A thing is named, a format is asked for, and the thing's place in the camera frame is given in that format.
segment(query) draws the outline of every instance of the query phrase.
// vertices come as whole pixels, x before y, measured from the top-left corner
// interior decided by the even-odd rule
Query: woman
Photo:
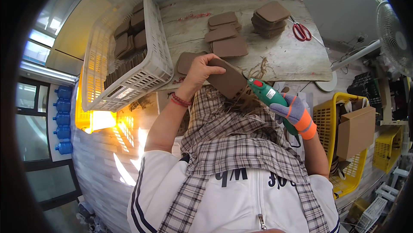
[[[207,66],[213,58],[194,59],[148,133],[128,207],[132,232],[338,232],[327,157],[301,100],[284,94],[289,107],[270,109],[302,135],[305,165],[269,109],[223,112],[225,98],[202,87],[225,73]],[[194,95],[179,159],[172,145]]]

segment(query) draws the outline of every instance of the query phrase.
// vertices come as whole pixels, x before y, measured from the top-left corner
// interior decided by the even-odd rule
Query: red string bracelet
[[[174,92],[171,94],[171,96],[172,96],[172,99],[171,99],[171,100],[172,100],[174,103],[178,104],[178,105],[181,105],[181,106],[184,106],[184,107],[188,107],[188,106],[191,106],[191,105],[192,105],[192,102],[182,100],[181,98],[179,98],[178,96],[176,96]]]

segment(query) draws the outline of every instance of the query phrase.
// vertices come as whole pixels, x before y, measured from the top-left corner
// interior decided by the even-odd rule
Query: plaid shirt
[[[294,182],[309,232],[328,232],[304,163],[287,147],[289,144],[274,113],[267,107],[256,109],[254,115],[224,113],[224,101],[211,86],[204,86],[195,95],[189,127],[181,145],[181,153],[190,155],[188,177],[158,231],[189,231],[210,175],[231,169],[260,168]]]

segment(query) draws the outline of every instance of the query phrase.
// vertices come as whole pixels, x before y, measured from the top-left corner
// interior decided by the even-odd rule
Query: hand
[[[214,58],[219,57],[215,54],[207,54],[196,57],[192,61],[188,75],[176,91],[176,96],[184,101],[190,101],[194,94],[201,89],[209,75],[224,74],[226,72],[225,68],[207,65],[209,61]]]
[[[278,103],[270,105],[270,110],[276,113],[277,122],[277,117],[285,117],[297,129],[304,140],[313,138],[317,132],[317,126],[304,107],[302,100],[297,96],[288,95],[286,93],[280,94],[287,102],[288,107]]]

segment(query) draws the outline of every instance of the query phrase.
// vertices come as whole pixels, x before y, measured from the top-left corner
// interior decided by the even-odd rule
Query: wooden table
[[[242,24],[242,34],[249,54],[237,58],[225,58],[241,70],[250,70],[267,57],[268,65],[263,77],[265,81],[330,81],[332,72],[325,48],[315,39],[301,42],[292,33],[292,23],[280,37],[264,39],[254,32],[251,17],[254,10],[274,0],[168,0],[159,5],[163,28],[174,67],[182,52],[210,53],[204,35],[209,32],[208,19],[212,15],[234,11]],[[294,18],[306,26],[313,37],[321,40],[320,33],[310,13],[300,0],[276,0],[288,9]],[[161,90],[176,89],[179,77],[184,75],[175,69],[173,79]]]

